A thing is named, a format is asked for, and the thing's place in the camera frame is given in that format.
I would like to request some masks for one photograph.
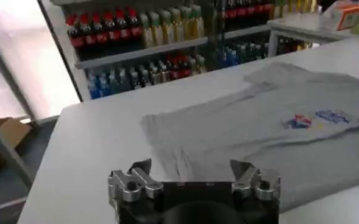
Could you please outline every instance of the printed logo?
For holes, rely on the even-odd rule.
[[[312,120],[308,117],[305,117],[304,115],[301,114],[296,114],[294,115],[293,119],[290,119],[288,121],[282,122],[282,125],[284,127],[284,129],[299,129],[299,128],[304,128],[304,129],[308,129],[311,127],[312,125]]]
[[[332,112],[331,110],[319,110],[317,112],[315,112],[315,115],[317,117],[323,118],[327,121],[333,122],[335,124],[339,124],[339,123],[345,123],[348,124],[350,123],[350,121],[348,120],[347,117],[345,117],[345,115],[343,115],[342,112],[337,111],[337,112]]]

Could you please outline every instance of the floor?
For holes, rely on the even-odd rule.
[[[33,129],[18,146],[23,161],[34,175],[40,166],[55,124],[56,120],[49,121]],[[0,205],[19,200],[13,206],[0,209],[0,224],[16,223],[23,207],[23,198],[27,195],[27,187],[11,168],[6,166],[0,170]]]

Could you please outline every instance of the shelf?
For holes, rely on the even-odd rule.
[[[202,38],[198,38],[195,40],[187,40],[187,41],[182,41],[182,42],[173,43],[173,44],[166,44],[166,45],[162,45],[162,46],[151,47],[151,48],[147,48],[147,49],[143,49],[143,50],[139,50],[139,51],[131,51],[131,52],[123,53],[123,54],[116,54],[116,55],[111,55],[111,56],[92,59],[92,60],[80,61],[75,64],[75,67],[78,69],[88,69],[88,68],[93,68],[93,67],[97,67],[100,65],[106,65],[106,64],[110,64],[110,63],[124,61],[124,60],[140,58],[140,57],[144,57],[144,56],[148,56],[148,55],[152,55],[152,54],[158,54],[158,53],[162,53],[162,52],[168,52],[168,51],[183,49],[183,48],[187,48],[187,47],[203,45],[207,42],[208,42],[208,38],[202,37]]]
[[[267,31],[267,30],[270,30],[270,26],[267,25],[267,24],[266,25],[261,25],[261,26],[254,26],[254,27],[245,28],[245,29],[241,29],[241,30],[235,30],[235,31],[226,32],[225,38],[226,39],[231,39],[231,38],[250,35],[250,34],[253,34],[253,33],[263,32],[263,31]]]

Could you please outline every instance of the yellow bottle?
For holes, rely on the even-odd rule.
[[[172,44],[175,42],[174,27],[171,23],[171,15],[166,10],[160,10],[160,21],[163,29],[163,42],[164,44]]]
[[[190,21],[190,13],[191,9],[185,6],[180,7],[180,11],[182,13],[182,23],[183,23],[183,33],[185,36],[185,40],[192,39],[192,28]]]
[[[172,21],[174,24],[175,41],[176,42],[184,41],[185,36],[183,33],[183,23],[182,23],[182,19],[180,17],[180,11],[175,8],[171,8],[169,11],[171,12]]]
[[[148,17],[144,13],[139,15],[140,21],[143,25],[143,40],[146,48],[155,46],[154,37],[152,36],[152,29],[149,27]]]
[[[204,31],[204,20],[202,19],[201,15],[201,6],[193,5],[191,7],[193,9],[193,14],[195,18],[195,29],[194,29],[194,37],[200,38],[205,35]]]
[[[155,12],[149,12],[149,17],[152,23],[152,36],[156,46],[163,45],[163,31],[159,22],[159,15]]]

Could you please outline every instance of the red label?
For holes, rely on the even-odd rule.
[[[119,33],[119,31],[110,31],[108,33],[108,37],[111,40],[118,40],[120,38],[121,34]]]
[[[272,10],[272,4],[266,4],[263,6],[264,11],[271,11]]]
[[[236,18],[236,10],[235,9],[232,9],[232,10],[228,10],[227,11],[227,17],[228,18],[231,18],[231,19],[234,19],[234,18]]]
[[[121,34],[121,38],[122,39],[127,39],[129,38],[130,36],[130,32],[129,32],[129,29],[123,29],[120,31],[120,34]]]
[[[183,77],[189,77],[190,75],[191,75],[191,71],[189,69],[183,71]]]
[[[247,15],[247,8],[240,8],[237,12],[238,16],[246,16]]]
[[[107,39],[108,39],[108,33],[99,33],[96,35],[96,41],[98,43],[106,43],[107,42]]]
[[[257,13],[262,13],[263,12],[263,5],[257,5],[256,10]]]
[[[87,45],[92,45],[96,43],[95,36],[85,36],[85,39]]]
[[[141,34],[142,34],[140,27],[134,27],[130,30],[130,32],[132,33],[133,37],[138,37],[138,36],[141,36]]]
[[[255,7],[248,7],[248,9],[247,9],[248,15],[252,15],[252,14],[254,14],[254,12],[255,12]]]
[[[77,38],[70,38],[72,46],[75,48],[82,47],[84,45],[83,38],[77,37]]]

